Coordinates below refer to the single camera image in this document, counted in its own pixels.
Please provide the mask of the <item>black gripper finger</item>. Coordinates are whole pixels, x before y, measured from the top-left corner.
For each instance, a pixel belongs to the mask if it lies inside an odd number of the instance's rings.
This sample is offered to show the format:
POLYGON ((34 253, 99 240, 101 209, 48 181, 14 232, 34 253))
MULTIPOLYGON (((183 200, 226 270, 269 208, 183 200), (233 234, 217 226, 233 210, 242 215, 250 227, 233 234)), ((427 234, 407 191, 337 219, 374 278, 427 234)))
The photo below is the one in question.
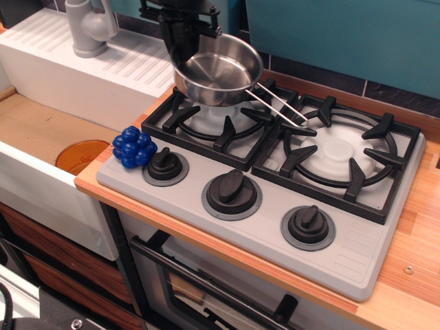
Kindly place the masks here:
POLYGON ((176 62, 187 62, 199 49, 199 34, 187 22, 180 21, 175 28, 175 55, 176 62))
POLYGON ((174 37, 175 20, 167 11, 160 10, 158 15, 158 22, 170 58, 173 59, 173 55, 175 52, 175 37, 174 37))

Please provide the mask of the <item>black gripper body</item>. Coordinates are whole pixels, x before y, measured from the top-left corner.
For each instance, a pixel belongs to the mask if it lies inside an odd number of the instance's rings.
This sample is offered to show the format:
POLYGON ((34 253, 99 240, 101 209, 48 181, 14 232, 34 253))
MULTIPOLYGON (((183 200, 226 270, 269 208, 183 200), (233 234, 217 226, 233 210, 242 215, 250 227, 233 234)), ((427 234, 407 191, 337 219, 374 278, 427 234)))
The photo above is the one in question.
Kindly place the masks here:
POLYGON ((171 34, 179 24, 190 34, 209 37, 221 34, 220 10, 210 1, 141 1, 139 11, 142 18, 158 23, 163 35, 171 34))

